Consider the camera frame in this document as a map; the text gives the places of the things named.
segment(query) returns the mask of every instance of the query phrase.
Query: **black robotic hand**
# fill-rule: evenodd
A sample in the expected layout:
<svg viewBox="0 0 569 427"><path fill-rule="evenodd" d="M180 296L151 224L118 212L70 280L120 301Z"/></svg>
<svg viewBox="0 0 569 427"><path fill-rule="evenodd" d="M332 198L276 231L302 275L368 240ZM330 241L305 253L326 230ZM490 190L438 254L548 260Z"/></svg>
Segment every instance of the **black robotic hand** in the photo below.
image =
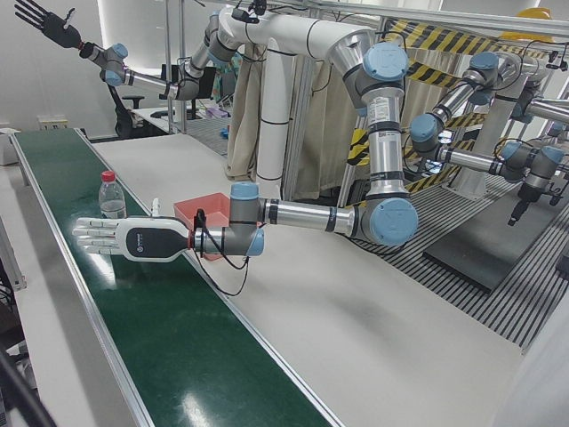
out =
<svg viewBox="0 0 569 427"><path fill-rule="evenodd" d="M70 47L81 48L83 42L79 31L69 25L75 8L68 12L65 19L62 19L55 13L46 11L34 0L16 0L16 2L14 7L18 18L39 29L47 38L61 47L66 49Z"/></svg>

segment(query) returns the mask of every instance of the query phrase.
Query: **bottle cap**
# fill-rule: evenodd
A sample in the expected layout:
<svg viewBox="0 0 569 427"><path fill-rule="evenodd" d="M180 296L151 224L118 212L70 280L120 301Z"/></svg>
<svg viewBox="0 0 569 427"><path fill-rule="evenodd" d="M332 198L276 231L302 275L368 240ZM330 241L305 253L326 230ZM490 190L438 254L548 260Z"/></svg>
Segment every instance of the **bottle cap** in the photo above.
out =
<svg viewBox="0 0 569 427"><path fill-rule="evenodd" d="M113 171L105 171L100 175L103 182L112 182L115 180L115 173Z"/></svg>

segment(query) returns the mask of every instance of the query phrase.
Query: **black platform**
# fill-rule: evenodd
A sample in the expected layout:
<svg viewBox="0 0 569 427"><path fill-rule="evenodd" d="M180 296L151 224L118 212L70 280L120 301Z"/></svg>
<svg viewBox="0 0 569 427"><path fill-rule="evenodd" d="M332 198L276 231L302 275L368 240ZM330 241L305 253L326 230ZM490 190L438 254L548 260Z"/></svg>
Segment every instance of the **black platform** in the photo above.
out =
<svg viewBox="0 0 569 427"><path fill-rule="evenodd" d="M440 238L423 256L483 291L492 292L567 205L566 198L557 206L551 206L550 197L541 197L539 202L530 205L517 225L510 227L508 219L519 200L518 188Z"/></svg>

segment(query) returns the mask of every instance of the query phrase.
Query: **yellow hard hat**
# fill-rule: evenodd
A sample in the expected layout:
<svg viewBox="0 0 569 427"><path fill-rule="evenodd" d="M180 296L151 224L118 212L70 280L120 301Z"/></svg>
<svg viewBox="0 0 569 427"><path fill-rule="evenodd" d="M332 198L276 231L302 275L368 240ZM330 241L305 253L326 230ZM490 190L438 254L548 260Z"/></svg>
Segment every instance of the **yellow hard hat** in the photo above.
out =
<svg viewBox="0 0 569 427"><path fill-rule="evenodd" d="M551 10L548 9L547 7L530 7L529 9L524 9L516 16L518 18L535 18L536 20L550 20ZM553 43L552 36L544 36L541 34L512 33L506 31L502 33L500 38L506 38L508 40L539 40L540 42Z"/></svg>

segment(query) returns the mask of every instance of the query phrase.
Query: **green conveyor belt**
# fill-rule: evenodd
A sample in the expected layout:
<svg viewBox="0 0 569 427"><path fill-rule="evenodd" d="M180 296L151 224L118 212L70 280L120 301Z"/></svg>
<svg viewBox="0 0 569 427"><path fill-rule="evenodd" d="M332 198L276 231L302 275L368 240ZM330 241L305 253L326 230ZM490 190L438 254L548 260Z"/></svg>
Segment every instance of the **green conveyor belt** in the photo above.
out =
<svg viewBox="0 0 569 427"><path fill-rule="evenodd" d="M156 426L329 425L185 259L111 261L75 243L76 219L100 217L106 166L74 130L17 139Z"/></svg>

